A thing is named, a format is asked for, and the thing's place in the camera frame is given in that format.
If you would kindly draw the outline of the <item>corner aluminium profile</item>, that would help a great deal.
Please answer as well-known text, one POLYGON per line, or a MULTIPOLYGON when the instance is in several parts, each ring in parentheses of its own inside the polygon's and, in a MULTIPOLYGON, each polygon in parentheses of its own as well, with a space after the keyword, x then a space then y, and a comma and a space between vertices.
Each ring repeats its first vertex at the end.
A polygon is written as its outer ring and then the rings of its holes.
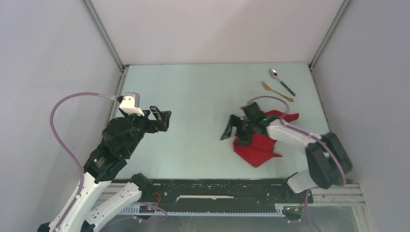
POLYGON ((316 89, 316 92, 317 92, 317 96, 319 98, 319 102, 320 102, 320 105, 321 105, 321 108, 322 108, 322 112, 323 112, 323 115, 324 115, 324 118, 325 118, 325 122, 326 122, 327 127, 328 127, 329 130, 331 130, 331 126, 330 126, 330 123, 329 123, 326 107, 325 107, 324 102, 323 102, 323 97, 322 97, 322 94, 321 94, 320 86, 318 84, 318 78, 316 77, 316 74, 315 74, 315 67, 317 66, 318 62, 320 61, 323 53, 325 52, 330 40, 332 39, 335 31, 337 30, 340 22, 342 21, 344 15, 347 12, 347 10, 348 10, 349 6, 351 5, 351 3, 352 3, 352 0, 343 0, 342 1, 337 13, 335 14, 330 26, 328 27, 328 29, 327 29, 327 31, 326 31, 320 45, 318 46, 313 58, 311 59, 310 63, 308 64, 309 71, 310 71, 310 74, 311 74, 311 77, 312 77, 312 80, 313 80, 313 83, 314 83, 314 86, 315 86, 315 89, 316 89))
POLYGON ((117 83, 115 86, 115 94, 120 94, 123 89, 123 83, 125 79, 125 73, 127 72, 127 67, 121 60, 119 53, 117 52, 114 43, 112 42, 108 31, 106 30, 93 2, 91 0, 81 0, 86 12, 88 13, 91 22, 93 23, 96 31, 100 35, 105 47, 107 48, 109 54, 113 58, 117 68, 119 69, 119 76, 117 78, 117 83))

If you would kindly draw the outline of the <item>gold fork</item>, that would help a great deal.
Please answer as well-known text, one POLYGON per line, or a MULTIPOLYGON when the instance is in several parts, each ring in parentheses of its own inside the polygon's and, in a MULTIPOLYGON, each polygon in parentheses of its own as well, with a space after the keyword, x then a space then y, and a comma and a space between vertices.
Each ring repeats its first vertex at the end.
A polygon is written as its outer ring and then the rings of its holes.
POLYGON ((283 95, 283 94, 281 94, 281 93, 279 93, 279 92, 273 90, 273 89, 272 89, 270 86, 268 86, 264 81, 261 82, 261 85, 263 86, 263 88, 264 88, 265 90, 274 92, 274 93, 280 95, 282 98, 286 99, 286 100, 289 101, 289 102, 294 102, 294 99, 293 99, 293 98, 290 98, 290 97, 288 97, 288 96, 286 96, 286 95, 283 95))

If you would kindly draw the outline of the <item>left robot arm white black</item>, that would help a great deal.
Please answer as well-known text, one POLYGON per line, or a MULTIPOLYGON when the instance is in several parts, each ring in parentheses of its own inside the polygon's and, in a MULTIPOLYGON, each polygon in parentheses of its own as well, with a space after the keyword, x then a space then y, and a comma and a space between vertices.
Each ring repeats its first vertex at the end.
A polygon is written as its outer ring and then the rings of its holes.
POLYGON ((83 184, 77 186, 53 221, 39 226, 39 232, 98 232, 131 203, 151 199, 153 182, 138 173, 114 196, 94 208, 100 195, 127 165, 144 135, 166 132, 172 115, 171 111, 160 111, 156 106, 144 110, 141 116, 135 110, 121 108, 120 111, 123 116, 109 121, 102 131, 101 143, 84 165, 83 184))

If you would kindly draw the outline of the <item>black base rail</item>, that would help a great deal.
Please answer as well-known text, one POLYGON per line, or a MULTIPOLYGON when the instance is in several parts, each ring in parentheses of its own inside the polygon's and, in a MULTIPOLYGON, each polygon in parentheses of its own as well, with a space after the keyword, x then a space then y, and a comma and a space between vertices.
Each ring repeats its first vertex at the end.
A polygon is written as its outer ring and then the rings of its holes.
POLYGON ((312 197, 294 193, 284 179, 154 179, 141 201, 168 213, 275 214, 312 197))

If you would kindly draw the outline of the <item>red cloth napkin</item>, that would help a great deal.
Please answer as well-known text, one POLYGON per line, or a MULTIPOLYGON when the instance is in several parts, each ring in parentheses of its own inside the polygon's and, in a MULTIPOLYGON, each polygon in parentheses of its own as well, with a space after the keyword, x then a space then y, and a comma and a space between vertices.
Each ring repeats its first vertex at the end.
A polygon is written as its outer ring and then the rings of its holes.
MULTIPOLYGON (((278 110, 264 112, 266 116, 276 115, 280 117, 283 113, 278 110)), ((233 151, 251 166, 257 168, 272 158, 281 158, 282 155, 275 152, 277 140, 267 138, 258 134, 253 136, 250 146, 238 146, 238 139, 233 140, 233 151)))

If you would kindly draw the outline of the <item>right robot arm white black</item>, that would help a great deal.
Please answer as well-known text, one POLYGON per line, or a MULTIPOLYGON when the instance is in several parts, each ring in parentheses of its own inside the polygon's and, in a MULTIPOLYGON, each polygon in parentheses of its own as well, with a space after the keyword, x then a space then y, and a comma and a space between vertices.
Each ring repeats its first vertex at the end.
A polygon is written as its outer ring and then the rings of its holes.
POLYGON ((308 168, 287 178, 281 189, 282 198, 294 202, 301 192, 312 189, 328 189, 347 183, 347 173, 352 170, 352 162, 336 134, 314 134, 299 129, 285 119, 287 113, 268 114, 253 102, 242 107, 244 117, 230 115, 228 124, 220 137, 221 140, 232 135, 237 146, 247 147, 254 144, 257 137, 276 140, 296 148, 305 155, 308 168))

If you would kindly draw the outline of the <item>aluminium frame rail front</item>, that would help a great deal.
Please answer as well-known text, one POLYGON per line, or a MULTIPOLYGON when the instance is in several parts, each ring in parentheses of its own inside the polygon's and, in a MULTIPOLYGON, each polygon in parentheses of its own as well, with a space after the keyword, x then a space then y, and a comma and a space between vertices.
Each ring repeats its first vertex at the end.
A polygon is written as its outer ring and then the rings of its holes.
MULTIPOLYGON (((365 201, 362 196, 361 190, 358 185, 346 185, 344 187, 331 187, 329 189, 312 189, 309 194, 312 197, 313 202, 308 203, 309 206, 362 206, 365 201)), ((168 213, 169 216, 205 216, 205 217, 284 217, 292 213, 300 214, 302 211, 301 206, 291 205, 291 206, 279 206, 279 212, 275 214, 216 214, 216 213, 168 213)), ((130 203, 124 206, 120 215, 136 215, 136 216, 150 216, 163 215, 166 212, 164 209, 160 208, 154 210, 153 207, 143 206, 138 203, 130 203)))

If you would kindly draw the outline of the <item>left corner aluminium profile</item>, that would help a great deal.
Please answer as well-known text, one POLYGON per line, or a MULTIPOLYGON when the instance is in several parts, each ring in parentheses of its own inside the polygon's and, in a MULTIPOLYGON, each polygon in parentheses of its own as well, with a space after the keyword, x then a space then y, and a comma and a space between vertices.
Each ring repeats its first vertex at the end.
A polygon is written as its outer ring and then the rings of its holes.
POLYGON ((105 47, 107 48, 109 54, 113 58, 117 68, 119 69, 119 76, 117 78, 117 83, 115 86, 115 94, 120 94, 123 89, 123 83, 125 79, 125 73, 127 72, 127 67, 121 60, 119 53, 117 52, 114 43, 112 42, 108 31, 106 30, 93 2, 91 0, 81 0, 86 12, 88 13, 91 22, 93 23, 96 31, 100 35, 105 47))

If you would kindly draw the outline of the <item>right corner aluminium profile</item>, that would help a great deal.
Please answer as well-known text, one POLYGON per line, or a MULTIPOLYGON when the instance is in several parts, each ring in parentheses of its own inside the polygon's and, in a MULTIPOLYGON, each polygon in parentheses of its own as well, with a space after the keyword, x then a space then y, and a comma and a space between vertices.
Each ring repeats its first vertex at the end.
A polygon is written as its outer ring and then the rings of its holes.
POLYGON ((310 71, 310 74, 311 74, 311 77, 312 77, 312 80, 313 80, 313 83, 314 83, 314 86, 315 86, 315 89, 316 89, 316 92, 317 92, 317 96, 319 98, 319 102, 320 102, 320 105, 321 105, 321 108, 322 108, 322 112, 323 112, 323 115, 324 115, 324 118, 325 118, 325 122, 326 122, 327 127, 328 127, 329 130, 331 130, 331 126, 330 126, 330 123, 329 123, 326 107, 325 107, 324 102, 323 102, 323 97, 322 97, 322 94, 321 94, 320 86, 318 84, 318 78, 316 77, 316 74, 315 74, 315 67, 317 66, 318 62, 320 61, 323 53, 325 52, 330 40, 332 39, 335 31, 337 30, 340 22, 342 21, 344 15, 347 12, 347 10, 348 10, 349 6, 351 5, 351 3, 352 3, 352 0, 343 0, 342 1, 337 13, 335 14, 330 26, 328 27, 328 29, 327 29, 327 31, 326 31, 320 45, 318 46, 313 58, 311 59, 310 63, 308 64, 309 71, 310 71))

